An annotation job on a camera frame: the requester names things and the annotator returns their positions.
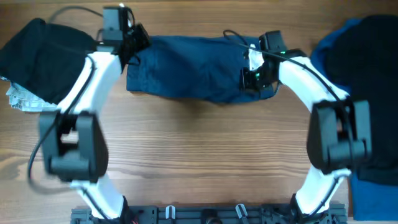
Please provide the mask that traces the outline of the dark blue denim shorts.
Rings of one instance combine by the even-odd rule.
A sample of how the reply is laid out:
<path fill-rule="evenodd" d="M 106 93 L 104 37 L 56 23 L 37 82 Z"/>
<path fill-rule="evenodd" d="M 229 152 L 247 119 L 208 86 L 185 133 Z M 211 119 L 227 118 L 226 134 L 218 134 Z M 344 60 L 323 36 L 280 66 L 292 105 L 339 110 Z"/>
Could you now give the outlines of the dark blue denim shorts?
<path fill-rule="evenodd" d="M 248 50 L 224 37 L 157 35 L 135 54 L 127 68 L 126 88 L 169 98 L 212 103 L 249 103 L 274 96 L 272 88 L 240 90 Z"/>

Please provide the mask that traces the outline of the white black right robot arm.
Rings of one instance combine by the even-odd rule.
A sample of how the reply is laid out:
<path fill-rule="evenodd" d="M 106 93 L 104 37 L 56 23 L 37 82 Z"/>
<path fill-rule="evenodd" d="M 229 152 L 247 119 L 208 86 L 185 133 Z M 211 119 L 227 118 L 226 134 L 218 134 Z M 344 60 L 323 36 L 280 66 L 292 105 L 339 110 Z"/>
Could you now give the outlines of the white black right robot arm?
<path fill-rule="evenodd" d="M 307 155 L 311 163 L 302 187 L 292 197 L 300 222 L 325 213 L 342 181 L 372 154 L 369 103 L 354 101 L 332 84 L 300 49 L 287 49 L 280 31 L 259 37 L 259 48 L 241 43 L 248 68 L 240 88 L 261 91 L 274 83 L 289 87 L 307 107 Z"/>

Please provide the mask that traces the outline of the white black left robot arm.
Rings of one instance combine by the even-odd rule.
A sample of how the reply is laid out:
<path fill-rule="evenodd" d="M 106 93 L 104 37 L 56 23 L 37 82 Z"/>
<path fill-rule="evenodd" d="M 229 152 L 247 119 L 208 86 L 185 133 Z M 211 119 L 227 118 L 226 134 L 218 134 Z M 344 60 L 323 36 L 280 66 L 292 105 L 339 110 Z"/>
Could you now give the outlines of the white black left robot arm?
<path fill-rule="evenodd" d="M 109 154 L 98 115 L 125 66 L 150 46 L 150 38 L 123 4 L 104 7 L 101 33 L 94 49 L 84 53 L 85 64 L 68 95 L 54 111 L 41 112 L 40 139 L 28 163 L 32 167 L 41 149 L 46 172 L 69 186 L 47 189 L 30 175 L 27 180 L 42 194 L 76 190 L 90 207 L 88 219 L 93 223 L 137 223 L 106 173 Z"/>

